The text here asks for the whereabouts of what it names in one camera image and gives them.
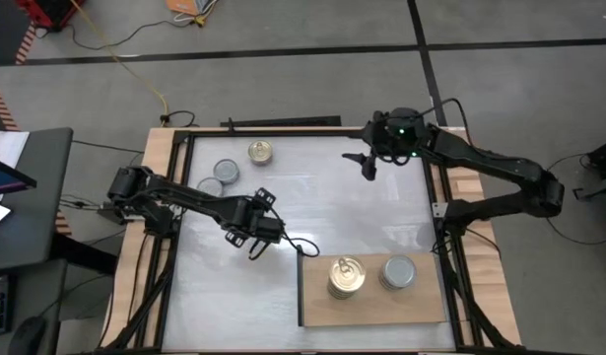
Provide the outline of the silver-lidded tuna can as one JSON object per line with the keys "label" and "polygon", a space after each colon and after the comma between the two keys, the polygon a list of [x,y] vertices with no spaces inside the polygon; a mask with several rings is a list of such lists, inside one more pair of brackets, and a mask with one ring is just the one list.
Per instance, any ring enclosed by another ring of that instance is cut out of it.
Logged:
{"label": "silver-lidded tuna can", "polygon": [[416,274],[413,270],[387,271],[382,269],[379,272],[380,284],[389,291],[398,291],[411,286],[415,277]]}
{"label": "silver-lidded tuna can", "polygon": [[215,197],[222,197],[224,194],[223,184],[215,177],[205,177],[198,182],[196,189]]}
{"label": "silver-lidded tuna can", "polygon": [[383,266],[380,268],[380,271],[382,269],[385,269],[387,271],[408,271],[408,270],[413,270],[416,274],[415,280],[417,278],[417,267],[414,263],[414,261],[406,256],[406,255],[393,255],[391,256],[384,264]]}
{"label": "silver-lidded tuna can", "polygon": [[231,159],[220,160],[213,168],[213,176],[221,184],[235,183],[239,178],[239,167],[236,162]]}

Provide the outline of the white paper sheet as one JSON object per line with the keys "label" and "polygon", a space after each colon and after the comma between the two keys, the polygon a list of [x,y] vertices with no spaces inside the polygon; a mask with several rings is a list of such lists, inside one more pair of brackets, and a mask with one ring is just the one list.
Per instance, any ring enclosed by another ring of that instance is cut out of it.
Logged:
{"label": "white paper sheet", "polygon": [[0,162],[15,168],[25,149],[30,134],[19,131],[0,131]]}

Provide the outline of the laptop with blue screen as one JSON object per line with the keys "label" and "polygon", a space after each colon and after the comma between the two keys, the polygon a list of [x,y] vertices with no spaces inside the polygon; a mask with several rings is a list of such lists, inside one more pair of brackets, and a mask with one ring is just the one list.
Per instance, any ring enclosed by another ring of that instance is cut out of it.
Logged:
{"label": "laptop with blue screen", "polygon": [[0,195],[36,188],[36,181],[0,162]]}

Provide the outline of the red and black case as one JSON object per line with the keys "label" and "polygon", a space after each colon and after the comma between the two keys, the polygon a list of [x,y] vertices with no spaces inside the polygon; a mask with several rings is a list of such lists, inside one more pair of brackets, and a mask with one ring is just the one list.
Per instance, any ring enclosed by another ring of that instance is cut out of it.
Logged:
{"label": "red and black case", "polygon": [[14,0],[38,27],[50,32],[59,32],[70,24],[86,0]]}

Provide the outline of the wooden shelf board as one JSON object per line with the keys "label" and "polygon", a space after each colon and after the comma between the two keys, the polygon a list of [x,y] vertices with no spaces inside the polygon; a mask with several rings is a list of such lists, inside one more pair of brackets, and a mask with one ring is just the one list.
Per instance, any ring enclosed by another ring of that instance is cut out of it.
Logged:
{"label": "wooden shelf board", "polygon": [[328,271],[335,255],[303,260],[304,326],[351,326],[444,322],[443,299],[437,262],[428,252],[407,255],[417,267],[416,281],[409,287],[389,291],[379,282],[387,254],[360,254],[367,276],[361,290],[346,300],[327,291]]}

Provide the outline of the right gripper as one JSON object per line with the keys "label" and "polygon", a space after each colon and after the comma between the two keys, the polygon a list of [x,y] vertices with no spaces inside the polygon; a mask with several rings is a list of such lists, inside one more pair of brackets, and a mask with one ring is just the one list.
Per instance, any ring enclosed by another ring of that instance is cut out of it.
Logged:
{"label": "right gripper", "polygon": [[363,130],[363,140],[370,146],[373,156],[363,153],[344,153],[343,158],[361,164],[363,177],[374,181],[376,157],[397,166],[406,165],[418,156],[426,140],[426,127],[418,122],[369,122]]}

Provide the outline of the dark grey low desk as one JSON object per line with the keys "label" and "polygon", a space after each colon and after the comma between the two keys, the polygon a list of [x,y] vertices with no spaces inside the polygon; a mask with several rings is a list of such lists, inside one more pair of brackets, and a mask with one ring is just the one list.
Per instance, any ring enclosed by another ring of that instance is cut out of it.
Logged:
{"label": "dark grey low desk", "polygon": [[38,316],[47,306],[62,295],[67,263],[64,260],[51,260],[42,264],[0,270],[0,277],[9,277],[12,293],[8,299],[12,319],[11,330],[0,334],[0,355],[7,355],[10,341],[16,328],[24,320]]}

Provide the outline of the black desk beam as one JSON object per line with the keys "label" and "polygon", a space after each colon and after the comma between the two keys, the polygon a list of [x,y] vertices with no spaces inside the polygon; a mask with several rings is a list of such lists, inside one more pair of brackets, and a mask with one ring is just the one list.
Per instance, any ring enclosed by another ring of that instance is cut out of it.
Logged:
{"label": "black desk beam", "polygon": [[113,275],[118,261],[117,256],[114,254],[57,233],[52,238],[50,257],[53,259],[64,259],[68,263],[88,268],[104,275]]}

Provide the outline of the black metal table frame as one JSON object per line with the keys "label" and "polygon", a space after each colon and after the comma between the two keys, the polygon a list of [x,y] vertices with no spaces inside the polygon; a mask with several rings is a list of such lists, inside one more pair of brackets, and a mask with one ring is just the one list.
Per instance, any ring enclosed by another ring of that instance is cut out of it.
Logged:
{"label": "black metal table frame", "polygon": [[[243,138],[253,134],[277,137],[337,137],[350,136],[354,127],[242,127],[229,131],[226,128],[153,128],[149,132],[142,163],[155,173],[182,179],[189,171],[188,140],[191,134],[211,138]],[[478,174],[467,169],[443,174],[439,168],[428,167],[426,181],[432,184],[428,192],[433,197],[445,193],[468,197],[483,195]],[[496,257],[496,238],[492,224],[478,222],[478,230],[463,244],[463,251],[454,251],[453,257],[463,256],[467,262],[465,278],[471,282],[476,302],[491,324],[507,340],[518,344],[520,335],[505,282],[502,262]],[[108,305],[101,345],[107,346],[125,328],[164,269],[170,256],[170,242],[147,236],[142,222],[127,224],[122,249],[114,275],[112,301]],[[153,347],[162,338],[162,318],[170,288],[164,289],[155,299],[146,318],[135,329],[126,348]]]}

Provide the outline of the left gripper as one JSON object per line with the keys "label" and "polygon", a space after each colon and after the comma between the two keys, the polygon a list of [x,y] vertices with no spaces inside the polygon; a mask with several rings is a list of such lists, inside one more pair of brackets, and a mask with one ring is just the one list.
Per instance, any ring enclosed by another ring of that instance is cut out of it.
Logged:
{"label": "left gripper", "polygon": [[[255,191],[254,199],[265,206],[272,206],[276,197],[267,189],[260,187]],[[235,248],[241,248],[247,236],[267,237],[268,230],[262,225],[265,208],[251,201],[239,201],[228,224],[225,240]]]}

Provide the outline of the black floor device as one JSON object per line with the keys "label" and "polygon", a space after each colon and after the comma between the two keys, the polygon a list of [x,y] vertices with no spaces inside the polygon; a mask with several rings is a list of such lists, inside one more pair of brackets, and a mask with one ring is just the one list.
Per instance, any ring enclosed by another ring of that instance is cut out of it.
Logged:
{"label": "black floor device", "polygon": [[577,200],[591,199],[606,194],[606,143],[599,148],[584,154],[588,166],[600,174],[601,181],[594,186],[575,188],[572,192]]}

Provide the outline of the black computer mouse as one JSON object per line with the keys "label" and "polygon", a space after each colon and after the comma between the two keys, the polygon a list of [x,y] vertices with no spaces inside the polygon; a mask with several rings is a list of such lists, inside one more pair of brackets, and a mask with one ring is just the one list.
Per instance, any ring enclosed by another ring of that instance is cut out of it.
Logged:
{"label": "black computer mouse", "polygon": [[7,355],[37,355],[46,330],[46,320],[42,316],[25,319],[14,331]]}

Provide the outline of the black shelf side panel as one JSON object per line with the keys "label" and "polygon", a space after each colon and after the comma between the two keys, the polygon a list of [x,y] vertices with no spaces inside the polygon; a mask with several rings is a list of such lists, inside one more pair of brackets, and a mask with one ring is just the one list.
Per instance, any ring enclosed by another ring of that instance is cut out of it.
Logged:
{"label": "black shelf side panel", "polygon": [[303,310],[303,248],[301,245],[296,245],[297,251],[297,316],[298,327],[304,327],[304,310]]}

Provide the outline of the flat black bar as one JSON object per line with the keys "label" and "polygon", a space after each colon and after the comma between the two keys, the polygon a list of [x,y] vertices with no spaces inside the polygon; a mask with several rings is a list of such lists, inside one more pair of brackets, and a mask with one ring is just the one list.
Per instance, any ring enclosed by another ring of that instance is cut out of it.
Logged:
{"label": "flat black bar", "polygon": [[341,126],[340,115],[323,115],[309,117],[270,118],[257,120],[233,120],[220,123],[221,127],[287,127],[287,126]]}

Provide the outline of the orange pad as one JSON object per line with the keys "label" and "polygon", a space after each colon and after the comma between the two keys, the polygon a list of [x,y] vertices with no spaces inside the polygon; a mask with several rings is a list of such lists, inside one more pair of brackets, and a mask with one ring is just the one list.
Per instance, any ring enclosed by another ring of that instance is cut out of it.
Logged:
{"label": "orange pad", "polygon": [[192,16],[206,14],[219,0],[165,0],[171,11]]}

